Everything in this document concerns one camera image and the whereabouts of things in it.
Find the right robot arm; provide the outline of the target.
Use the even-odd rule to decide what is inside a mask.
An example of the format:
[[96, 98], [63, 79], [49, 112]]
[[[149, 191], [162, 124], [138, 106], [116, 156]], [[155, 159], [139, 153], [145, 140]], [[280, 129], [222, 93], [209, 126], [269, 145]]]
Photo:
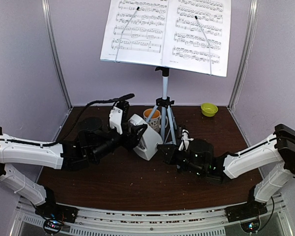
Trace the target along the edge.
[[211, 183], [225, 183], [269, 163], [276, 166], [262, 182], [249, 190], [246, 203], [225, 209], [229, 222], [258, 217], [267, 213], [266, 203], [290, 179], [295, 178], [295, 130], [284, 124], [261, 142], [236, 153], [214, 156], [214, 147], [205, 140], [189, 137], [183, 130], [180, 145], [157, 146], [164, 162], [179, 170], [195, 173]]

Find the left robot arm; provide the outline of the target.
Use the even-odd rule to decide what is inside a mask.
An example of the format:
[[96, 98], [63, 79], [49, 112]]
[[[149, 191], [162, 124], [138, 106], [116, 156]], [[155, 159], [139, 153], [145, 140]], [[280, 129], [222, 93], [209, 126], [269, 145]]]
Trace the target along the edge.
[[28, 199], [35, 213], [48, 219], [73, 223], [77, 208], [57, 204], [53, 190], [34, 183], [13, 167], [24, 163], [62, 171], [77, 171], [99, 164], [100, 160], [118, 147], [134, 149], [148, 125], [124, 122], [108, 131], [100, 118], [86, 118], [78, 123], [78, 135], [72, 142], [38, 143], [17, 140], [3, 134], [0, 127], [0, 181], [15, 193]]

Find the sheet music page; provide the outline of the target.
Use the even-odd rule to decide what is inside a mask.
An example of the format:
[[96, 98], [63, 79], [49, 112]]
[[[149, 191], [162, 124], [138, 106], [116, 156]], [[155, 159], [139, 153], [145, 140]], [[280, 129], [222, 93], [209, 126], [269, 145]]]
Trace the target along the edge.
[[226, 77], [231, 12], [230, 0], [171, 0], [163, 66]]
[[113, 0], [100, 59], [160, 66], [164, 50], [167, 0]]

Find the white metronome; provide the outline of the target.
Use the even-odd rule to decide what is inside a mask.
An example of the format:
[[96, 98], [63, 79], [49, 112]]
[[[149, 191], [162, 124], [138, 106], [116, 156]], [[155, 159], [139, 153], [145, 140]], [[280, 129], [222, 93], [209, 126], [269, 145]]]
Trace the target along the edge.
[[143, 133], [140, 142], [133, 150], [142, 159], [150, 161], [152, 157], [157, 153], [157, 146], [163, 144], [163, 140], [160, 134], [152, 129], [146, 123], [146, 121], [137, 114], [134, 114], [128, 122], [131, 126], [134, 127], [143, 124], [147, 125], [147, 129]]

